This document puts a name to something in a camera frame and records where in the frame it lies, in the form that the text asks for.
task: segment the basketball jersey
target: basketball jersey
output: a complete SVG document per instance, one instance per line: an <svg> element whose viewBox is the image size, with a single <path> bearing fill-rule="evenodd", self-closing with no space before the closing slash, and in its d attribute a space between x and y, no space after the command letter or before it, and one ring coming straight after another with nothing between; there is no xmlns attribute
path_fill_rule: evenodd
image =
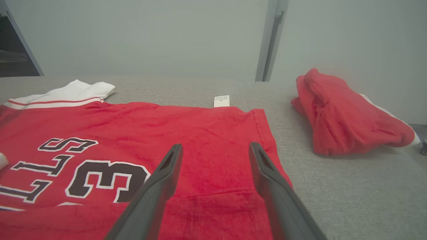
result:
<svg viewBox="0 0 427 240"><path fill-rule="evenodd" d="M102 239L180 143L181 171L159 239L272 238L249 143L259 142L290 181L263 110L109 104L103 97L114 87L101 86L71 99L50 92L0 106L0 153L9 162L0 171L0 208L9 210L0 211L0 235Z"/></svg>

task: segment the white outline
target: white outline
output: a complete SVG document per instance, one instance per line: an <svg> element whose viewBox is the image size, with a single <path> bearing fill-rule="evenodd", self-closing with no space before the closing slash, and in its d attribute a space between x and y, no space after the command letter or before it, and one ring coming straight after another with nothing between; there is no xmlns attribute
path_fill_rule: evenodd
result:
<svg viewBox="0 0 427 240"><path fill-rule="evenodd" d="M62 102L50 102L50 103L36 103L36 104L27 104L27 105L19 105L16 103L12 103L12 102L5 102L3 105L5 105L6 107L10 107L13 109L18 109L18 110L22 110L22 109L30 109L30 108L62 108L62 107L77 107L77 106L82 106L91 102L104 102L104 99L101 97L92 97L90 99L84 100L84 101L80 101L80 100L75 100L76 102L65 102L66 100L62 101Z"/></svg>
<svg viewBox="0 0 427 240"><path fill-rule="evenodd" d="M87 162L91 162L91 163L108 163L108 167L113 166L114 164L127 164L127 165L131 165L131 166L135 166L135 167L140 167L142 169L144 169L145 173L147 174L147 176L145 177L144 183L147 181L147 179L151 176L151 174L148 172L148 170L142 166L142 165L137 165L137 164L133 164L133 163L128 163L128 162L121 162L121 161L116 161L116 162L111 162L108 160L85 160L84 162L82 162L79 166L76 167L76 169L74 170L74 176L73 179L71 180L70 184L68 185L68 187L65 189L65 194L68 197L74 197L74 198L86 198L92 191L94 185L93 184L88 184L89 181L89 176L90 175L98 175L98 182L95 188L100 188L100 189L114 189L114 183L116 181L116 176L123 176L123 177L127 177L127 181L126 181L126 187L118 187L117 191L116 191L116 197L114 198L113 202L117 202L117 200L119 199L120 196L120 192L121 191L129 191L129 184L131 181L131 177L132 174L129 173L113 173L113 178L112 178L112 186L101 186L101 179L102 179L102 172L94 172L94 171L90 171L86 174L86 180L85 180L85 184L83 184L83 187L88 187L89 190L87 191L87 193L84 196L75 196L75 195L71 195L69 192L69 189L71 187L71 185L73 185L74 180L76 179L76 175L77 172L79 170L79 168L87 163Z"/></svg>
<svg viewBox="0 0 427 240"><path fill-rule="evenodd" d="M1 209L11 210L11 211L25 211L24 209L11 208L11 207L6 207L6 206L0 206L0 208L1 208Z"/></svg>
<svg viewBox="0 0 427 240"><path fill-rule="evenodd" d="M71 206L71 205L83 205L83 204L75 203L75 202L63 202L57 206Z"/></svg>
<svg viewBox="0 0 427 240"><path fill-rule="evenodd" d="M73 140L70 140L70 141L68 141L67 142L67 144L65 144L64 146L62 146L60 149L56 149L56 150L48 150L48 149L40 149L43 145L45 145L45 144L49 144L49 143L56 143L56 145L46 145L45 147L56 147L56 146L58 146L59 144L61 144L63 141L66 141L66 140L69 140L69 139L71 139L71 138L77 138L77 139L79 139L79 140L82 140L82 141L91 141L91 142L95 142L94 144L91 144L91 145L89 145L89 146L87 146L87 147L84 147L83 148L83 150L82 151L70 151L70 149L71 148L78 148L78 147L80 147L81 145L83 145L83 144L85 144L85 143L88 143L88 142L84 142L84 143L79 143L79 142L77 142L77 141L73 141ZM37 148L37 150L38 151L43 151L43 152L57 152L57 151L61 151L61 150L63 150L66 146L68 146L68 144L69 143L77 143L77 144L79 144L78 146L70 146L65 152L72 152L72 153L82 153L82 152L84 152L86 149L88 149L88 148L90 148L91 146L95 146L95 145L97 145L97 144L99 144L98 143L98 141L97 140L92 140L92 139L83 139L83 138L78 138L78 137L70 137L70 138L67 138L67 139L64 139L64 138L51 138L51 139L49 139L48 141L46 141L46 142L44 142L42 145L40 145L40 147L38 147Z"/></svg>
<svg viewBox="0 0 427 240"><path fill-rule="evenodd" d="M23 164L34 165L34 166L38 166L38 167L47 167L47 168L51 168L51 169L56 169L58 167L59 163L62 160L62 159L57 159L59 156L67 156L69 158L65 160L64 164L62 165L62 168L58 171L58 173L56 175L52 174L52 171L38 170L38 169L34 169L34 168L29 168L29 167L19 167L17 169L14 168L17 165L23 163ZM20 169L25 169L25 170L29 170L29 171L33 171L33 172L38 172L38 173L47 173L48 176L56 177L56 176L58 176L61 173L61 171L64 169L65 165L67 164L68 160L70 160L72 157L74 157L74 155L66 155L66 154L60 154L60 155L54 157L51 161L56 161L56 165L55 166L29 163L29 162L25 162L25 161L19 161L16 165L14 165L13 167L11 167L10 170L18 171Z"/></svg>
<svg viewBox="0 0 427 240"><path fill-rule="evenodd" d="M36 199L38 198L38 196L53 182L53 181L49 181L49 180L42 180L42 179L36 179L32 182L32 184L30 184L31 187L35 187L32 191L25 191L25 190L21 190L21 189L16 189L16 188L12 188L12 187L5 187L0 185L0 187L5 188L5 189L9 189L9 190L14 190L17 192L23 192L23 193L33 193L37 187L39 187L40 185L34 184L36 181L41 181L41 182L47 182L47 185L34 197L34 199L32 201L27 200L26 196L21 196L21 195L14 195L14 194L10 194L10 193L4 193L4 192L0 192L1 195L5 195L5 196L11 196L11 197L17 197L17 198L21 198L23 199L23 202L27 202L27 203L34 203L36 201Z"/></svg>
<svg viewBox="0 0 427 240"><path fill-rule="evenodd" d="M361 95L367 102L369 102L370 104L372 104L372 105L374 105L376 108L378 108L378 109L380 109L381 111L383 111L383 112L385 112L385 113L387 113L388 115L390 115L391 117L394 117L395 119L397 119L397 120L400 120L399 118L397 118L395 115L393 115L391 112L389 112L389 111L387 111L386 109L384 109L384 108L382 108L382 107L380 107L380 106L378 106L378 105L375 105L366 95L364 95L364 94L359 94L359 95ZM414 129L411 127L411 126L409 126L406 122L404 122L404 121L402 121L402 120L400 120L401 122L403 122L404 124L406 124L406 126L408 126L411 130L412 130L412 132L414 133L414 139L412 139L412 142L410 143L410 144L408 144L408 145L406 145L406 146L399 146L399 147L393 147L393 146L388 146L388 145L385 145L386 147L390 147L390 148L400 148L400 147L411 147L411 146L415 146L415 145L418 145L421 141L420 141L420 138L418 137L418 135L417 135L417 133L414 131Z"/></svg>

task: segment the folded red shorts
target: folded red shorts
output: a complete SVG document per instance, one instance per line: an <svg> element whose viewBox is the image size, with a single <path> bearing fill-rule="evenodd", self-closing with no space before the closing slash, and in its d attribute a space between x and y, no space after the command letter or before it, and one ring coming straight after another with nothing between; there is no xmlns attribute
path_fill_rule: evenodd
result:
<svg viewBox="0 0 427 240"><path fill-rule="evenodd" d="M420 142L409 125L338 77L311 69L296 84L299 97L291 104L310 121L318 154L366 153L380 145L404 147Z"/></svg>

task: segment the white fabric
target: white fabric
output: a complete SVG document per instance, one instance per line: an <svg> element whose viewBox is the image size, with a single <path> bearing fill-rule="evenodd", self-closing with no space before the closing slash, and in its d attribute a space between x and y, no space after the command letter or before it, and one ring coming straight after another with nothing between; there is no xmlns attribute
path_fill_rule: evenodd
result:
<svg viewBox="0 0 427 240"><path fill-rule="evenodd" d="M63 203L59 204L58 206L70 206L70 205L83 205L83 204L74 203L74 202L63 202Z"/></svg>
<svg viewBox="0 0 427 240"><path fill-rule="evenodd" d="M75 80L63 88L53 89L45 94L31 95L11 99L13 102L28 104L32 102L48 102L61 100L84 100L92 97L106 98L114 92L114 85L97 82L93 85Z"/></svg>
<svg viewBox="0 0 427 240"><path fill-rule="evenodd" d="M8 164L9 164L9 162L7 161L6 156L0 152L0 169L3 169Z"/></svg>
<svg viewBox="0 0 427 240"><path fill-rule="evenodd" d="M75 80L63 88L53 89L45 94L9 99L5 106L13 109L74 107L90 102L104 102L114 92L114 85L97 82L93 85Z"/></svg>
<svg viewBox="0 0 427 240"><path fill-rule="evenodd" d="M377 107L378 109L380 109L380 110L382 110L383 112L385 112L385 113L387 113L388 115L390 115L391 117L394 117L394 118L396 118L396 119L398 119L395 115L393 115L391 112L389 112L389 111L387 111L387 110L385 110L385 109L383 109L382 107L380 107L380 106L378 106L378 105L375 105L366 95L364 95L364 94L360 94L366 101L368 101L370 104L372 104L372 105L374 105L375 107ZM412 142L410 143L410 144L408 144L408 145L406 145L406 146L404 146L404 147L410 147L410 146L415 146L415 145L417 145L417 144L419 144L421 141L420 141L420 138L418 137L418 135L417 135L417 133L414 131L414 129L411 127L411 126L409 126L408 125L408 127L410 127L411 128L411 130L414 132L414 139L412 140Z"/></svg>

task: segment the red stripe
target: red stripe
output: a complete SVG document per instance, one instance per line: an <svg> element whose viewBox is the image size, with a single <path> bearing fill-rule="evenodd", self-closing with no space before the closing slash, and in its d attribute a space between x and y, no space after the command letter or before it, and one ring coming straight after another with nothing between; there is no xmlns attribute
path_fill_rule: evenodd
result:
<svg viewBox="0 0 427 240"><path fill-rule="evenodd" d="M18 104L18 105L22 105L22 106L26 106L26 105L31 105L31 104L48 104L48 103L56 103L56 102L84 102L87 101L89 99L94 99L94 98L98 98L101 101L100 97L91 97L88 99L84 99L84 100L77 100L77 101L71 101L71 100L57 100L57 101L48 101L48 102L31 102L31 103L20 103L20 102L15 102L12 100L8 100L8 102L13 103L13 104Z"/></svg>

